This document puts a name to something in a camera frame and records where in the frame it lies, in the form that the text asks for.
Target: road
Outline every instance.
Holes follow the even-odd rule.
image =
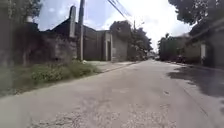
[[[2,128],[223,128],[224,73],[146,61],[0,100]]]

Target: curb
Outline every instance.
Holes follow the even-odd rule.
[[[133,63],[131,63],[131,64],[127,64],[127,65],[119,66],[119,67],[112,68],[112,69],[107,69],[107,70],[102,71],[101,73],[106,73],[106,72],[110,72],[110,71],[118,70],[118,69],[121,69],[121,68],[125,68],[125,67],[131,66],[131,65],[138,64],[138,63],[140,63],[140,62],[133,62]]]
[[[197,66],[197,65],[191,65],[191,64],[175,63],[175,62],[166,62],[166,63],[177,64],[177,65],[181,65],[181,66],[188,66],[190,68],[210,70],[210,71],[217,71],[217,72],[224,73],[224,70],[223,69],[219,69],[219,68],[209,68],[209,67],[203,67],[203,66]]]

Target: sky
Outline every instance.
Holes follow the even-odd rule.
[[[119,0],[131,16],[127,19],[136,26],[143,27],[147,36],[152,38],[154,51],[158,49],[158,41],[166,33],[179,36],[191,30],[191,26],[177,20],[175,7],[168,0]],[[52,29],[69,16],[72,5],[77,7],[80,0],[42,0],[43,7],[36,19],[40,30]],[[114,21],[125,20],[107,0],[86,0],[84,24],[97,30],[108,29]]]

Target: green foliage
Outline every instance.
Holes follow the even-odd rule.
[[[37,64],[31,67],[13,67],[0,69],[0,96],[17,94],[61,80],[80,78],[99,70],[90,65],[74,61],[69,64]]]
[[[128,21],[118,21],[111,25],[110,30],[121,40],[129,43],[128,60],[147,59],[147,53],[152,50],[151,39],[146,36],[146,32],[142,28],[131,29]]]
[[[204,19],[217,20],[224,16],[223,0],[169,0],[177,9],[177,19],[194,24]]]
[[[178,56],[179,49],[181,48],[181,38],[169,37],[166,34],[165,37],[159,41],[159,56],[162,61],[175,60]]]
[[[28,17],[39,15],[42,4],[40,0],[1,0],[0,11],[15,22],[24,22]]]

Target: building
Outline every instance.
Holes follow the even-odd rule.
[[[71,30],[75,31],[75,37],[78,35],[77,23],[71,25],[75,20],[70,18],[56,26],[51,30],[52,33],[60,34],[69,38]],[[83,37],[83,58],[84,60],[98,60],[98,61],[126,61],[128,42],[122,41],[116,34],[109,30],[97,31],[84,25]]]
[[[224,19],[202,22],[190,32],[194,36],[186,48],[191,56],[197,57],[202,65],[224,68]]]

